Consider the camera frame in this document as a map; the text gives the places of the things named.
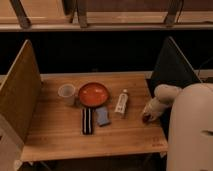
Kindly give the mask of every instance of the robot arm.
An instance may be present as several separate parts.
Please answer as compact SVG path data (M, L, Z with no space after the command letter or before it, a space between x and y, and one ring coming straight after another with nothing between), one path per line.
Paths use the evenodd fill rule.
M152 122L160 117L165 109L172 106L174 99L182 91L180 87L160 84L154 90L155 97L145 106L142 112L143 122Z
M154 94L142 113L147 122L172 105L167 171L213 170L213 84L160 85Z

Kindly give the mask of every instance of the cardboard panel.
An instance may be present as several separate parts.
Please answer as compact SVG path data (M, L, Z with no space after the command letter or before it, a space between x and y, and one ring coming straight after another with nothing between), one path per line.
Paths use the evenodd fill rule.
M0 87L0 126L20 148L40 89L34 51L26 40Z

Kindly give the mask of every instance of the orange bowl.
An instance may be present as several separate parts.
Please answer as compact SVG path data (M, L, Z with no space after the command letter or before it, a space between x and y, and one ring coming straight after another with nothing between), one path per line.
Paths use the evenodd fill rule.
M86 107L98 107L108 100L109 92L104 85L90 82L80 88L78 98Z

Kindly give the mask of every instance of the white bottle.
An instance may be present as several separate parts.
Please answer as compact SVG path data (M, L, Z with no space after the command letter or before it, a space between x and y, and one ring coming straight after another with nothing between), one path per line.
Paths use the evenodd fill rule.
M123 92L119 95L119 99L115 107L115 112L122 114L122 117L124 117L125 114L127 101L128 101L128 91L127 89L123 89Z

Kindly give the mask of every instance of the white cup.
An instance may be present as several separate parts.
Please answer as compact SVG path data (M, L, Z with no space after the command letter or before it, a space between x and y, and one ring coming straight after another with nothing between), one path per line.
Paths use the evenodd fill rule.
M75 91L76 88L72 84L63 84L58 89L58 95L62 97L68 106L75 104Z

